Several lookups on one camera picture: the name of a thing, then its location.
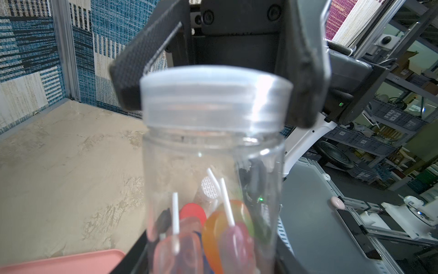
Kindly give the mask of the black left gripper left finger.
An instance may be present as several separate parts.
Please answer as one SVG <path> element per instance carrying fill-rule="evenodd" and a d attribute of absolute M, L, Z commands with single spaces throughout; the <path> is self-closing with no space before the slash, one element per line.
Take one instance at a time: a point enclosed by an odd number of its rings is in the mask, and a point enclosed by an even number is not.
<path fill-rule="evenodd" d="M 153 256 L 149 251 L 155 248 L 158 240 L 150 242 L 145 230 L 122 261 L 110 274 L 151 274 Z"/>

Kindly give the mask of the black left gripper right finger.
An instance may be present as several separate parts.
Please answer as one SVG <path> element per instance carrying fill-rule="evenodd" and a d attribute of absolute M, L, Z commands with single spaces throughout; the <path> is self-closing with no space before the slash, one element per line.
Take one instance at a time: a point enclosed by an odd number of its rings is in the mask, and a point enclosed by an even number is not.
<path fill-rule="evenodd" d="M 308 274 L 281 239 L 277 240 L 277 274 Z"/>

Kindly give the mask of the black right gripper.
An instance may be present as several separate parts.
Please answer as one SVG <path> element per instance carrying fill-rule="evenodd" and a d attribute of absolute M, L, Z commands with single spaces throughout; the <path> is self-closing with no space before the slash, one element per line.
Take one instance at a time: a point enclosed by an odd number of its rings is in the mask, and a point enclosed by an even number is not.
<path fill-rule="evenodd" d="M 331 65 L 330 1 L 159 1 L 110 64 L 125 111 L 140 111 L 140 79 L 166 49 L 174 67 L 224 65 L 279 74 L 293 84 L 286 123 L 308 129 L 322 111 Z"/>

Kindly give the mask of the white jar lid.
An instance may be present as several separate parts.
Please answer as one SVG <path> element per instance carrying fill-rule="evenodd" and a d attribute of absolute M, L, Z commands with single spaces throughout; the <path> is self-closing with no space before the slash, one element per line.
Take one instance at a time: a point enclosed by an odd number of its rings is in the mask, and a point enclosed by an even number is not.
<path fill-rule="evenodd" d="M 278 75 L 233 66 L 180 66 L 140 80 L 148 127 L 250 134 L 279 132 L 293 84 Z"/>

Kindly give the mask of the clear candy jar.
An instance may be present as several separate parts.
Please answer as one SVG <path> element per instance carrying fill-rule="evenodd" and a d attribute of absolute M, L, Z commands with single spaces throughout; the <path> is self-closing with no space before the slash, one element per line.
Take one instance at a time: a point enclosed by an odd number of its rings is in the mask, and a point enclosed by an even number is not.
<path fill-rule="evenodd" d="M 272 274 L 285 155 L 279 132 L 150 127 L 143 137 L 146 230 L 153 274 Z M 218 199 L 207 220 L 180 220 L 203 178 Z"/>

